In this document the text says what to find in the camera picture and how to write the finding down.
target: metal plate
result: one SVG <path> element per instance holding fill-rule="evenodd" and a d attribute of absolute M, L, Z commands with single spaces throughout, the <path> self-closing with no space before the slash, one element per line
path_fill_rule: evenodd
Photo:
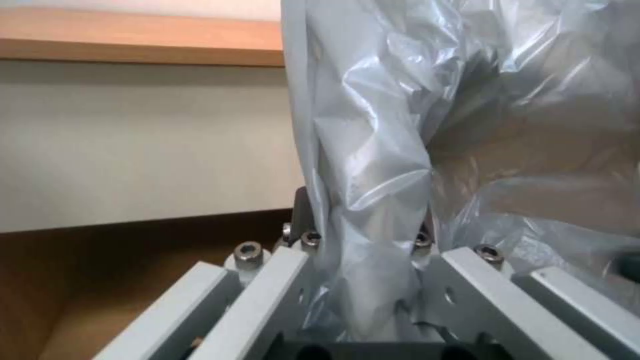
<path fill-rule="evenodd" d="M 640 358 L 640 319 L 561 269 L 513 282 L 613 359 Z"/>
<path fill-rule="evenodd" d="M 239 292 L 237 274 L 199 262 L 94 359 L 179 359 L 194 339 L 211 329 Z"/>
<path fill-rule="evenodd" d="M 279 247 L 189 359 L 261 359 L 279 334 L 294 334 L 312 292 L 307 260 Z"/>
<path fill-rule="evenodd" d="M 425 271 L 425 320 L 460 341 L 493 338 L 517 359 L 606 358 L 468 248 L 443 253 Z"/>

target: white metal bar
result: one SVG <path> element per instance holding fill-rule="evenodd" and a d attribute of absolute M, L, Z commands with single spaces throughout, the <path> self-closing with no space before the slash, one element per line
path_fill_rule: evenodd
<path fill-rule="evenodd" d="M 311 297 L 311 262 L 280 247 L 189 360 L 261 359 L 278 334 L 297 331 Z"/>
<path fill-rule="evenodd" d="M 198 262 L 94 360 L 176 360 L 204 336 L 240 292 L 237 274 Z"/>
<path fill-rule="evenodd" d="M 611 358 L 640 358 L 640 319 L 561 269 L 513 282 Z"/>
<path fill-rule="evenodd" d="M 605 359 L 593 345 L 468 248 L 425 270 L 426 320 L 462 341 L 496 339 L 517 359 Z"/>

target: translucent plastic sheet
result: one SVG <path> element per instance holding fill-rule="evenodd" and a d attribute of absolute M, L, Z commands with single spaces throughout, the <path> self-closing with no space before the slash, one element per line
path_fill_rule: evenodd
<path fill-rule="evenodd" d="M 640 2 L 283 0 L 294 134 L 324 242 L 316 336 L 405 340 L 428 209 L 640 312 Z"/>

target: hex socket screw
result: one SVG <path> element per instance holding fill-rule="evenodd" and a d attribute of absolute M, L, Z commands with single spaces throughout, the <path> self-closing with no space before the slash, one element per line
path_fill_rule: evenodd
<path fill-rule="evenodd" d="M 234 249 L 234 259 L 239 270 L 254 270 L 262 265 L 262 245 L 256 241 L 245 241 Z"/>
<path fill-rule="evenodd" d="M 479 244 L 474 246 L 474 252 L 482 259 L 495 268 L 500 269 L 504 262 L 502 251 L 497 247 L 489 244 Z"/>
<path fill-rule="evenodd" d="M 320 247 L 322 236 L 316 231 L 306 231 L 300 236 L 300 245 L 304 251 L 316 251 Z"/>
<path fill-rule="evenodd" d="M 416 255 L 427 255 L 431 252 L 432 245 L 432 237 L 424 231 L 421 231 L 415 237 L 415 241 L 413 242 L 413 253 Z"/>

